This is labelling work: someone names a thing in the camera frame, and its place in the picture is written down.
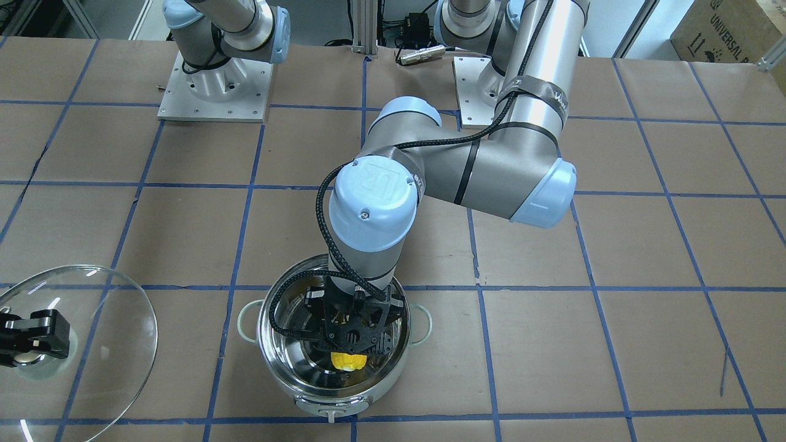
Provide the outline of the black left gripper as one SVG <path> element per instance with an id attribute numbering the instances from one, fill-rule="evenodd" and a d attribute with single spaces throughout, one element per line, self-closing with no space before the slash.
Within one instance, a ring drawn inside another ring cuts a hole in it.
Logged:
<path id="1" fill-rule="evenodd" d="M 395 347 L 394 327 L 405 317 L 405 296 L 398 282 L 384 290 L 385 300 L 368 295 L 343 293 L 331 280 L 310 286 L 304 294 L 304 308 L 311 314 L 306 331 L 317 333 L 309 339 L 323 352 L 351 355 L 387 355 Z"/>

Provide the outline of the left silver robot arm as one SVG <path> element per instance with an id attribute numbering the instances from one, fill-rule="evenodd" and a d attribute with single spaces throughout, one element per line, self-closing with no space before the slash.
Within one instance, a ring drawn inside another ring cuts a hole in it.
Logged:
<path id="1" fill-rule="evenodd" d="M 392 277 L 421 200 L 431 196 L 514 223 L 550 228 L 561 221 L 577 182 L 558 156 L 587 1 L 525 1 L 493 120 L 477 134 L 449 133 L 421 98 L 387 103 L 355 159 L 334 169 L 316 198 L 328 246 L 323 288 L 304 304 L 314 329 L 281 335 L 348 354 L 386 354 L 387 328 L 405 315 Z"/>

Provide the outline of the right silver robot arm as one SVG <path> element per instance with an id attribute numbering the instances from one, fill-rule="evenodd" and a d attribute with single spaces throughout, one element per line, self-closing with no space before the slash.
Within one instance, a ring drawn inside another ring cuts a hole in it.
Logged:
<path id="1" fill-rule="evenodd" d="M 166 25 L 184 59 L 163 92 L 164 118 L 250 118 L 265 112 L 261 83 L 286 59 L 291 23 L 286 9 L 265 1 L 166 1 Z M 57 106 L 2 104 L 2 282 L 23 269 L 55 266 L 56 258 L 99 258 L 109 266 L 109 234 L 120 231 L 120 198 L 141 216 L 143 196 L 184 187 L 150 187 L 142 148 L 158 151 L 165 129 L 154 110 L 131 99 L 118 106 L 74 106 L 84 74 Z"/>

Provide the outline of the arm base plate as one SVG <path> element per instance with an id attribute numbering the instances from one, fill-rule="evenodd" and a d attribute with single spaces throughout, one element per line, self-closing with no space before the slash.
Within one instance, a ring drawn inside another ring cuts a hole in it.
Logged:
<path id="1" fill-rule="evenodd" d="M 159 106 L 160 120 L 263 123 L 275 66 L 232 58 L 219 68 L 188 74 L 177 54 Z"/>
<path id="2" fill-rule="evenodd" d="M 484 128 L 494 120 L 497 95 L 504 77 L 492 64 L 492 58 L 455 56 L 456 81 L 461 126 Z"/>

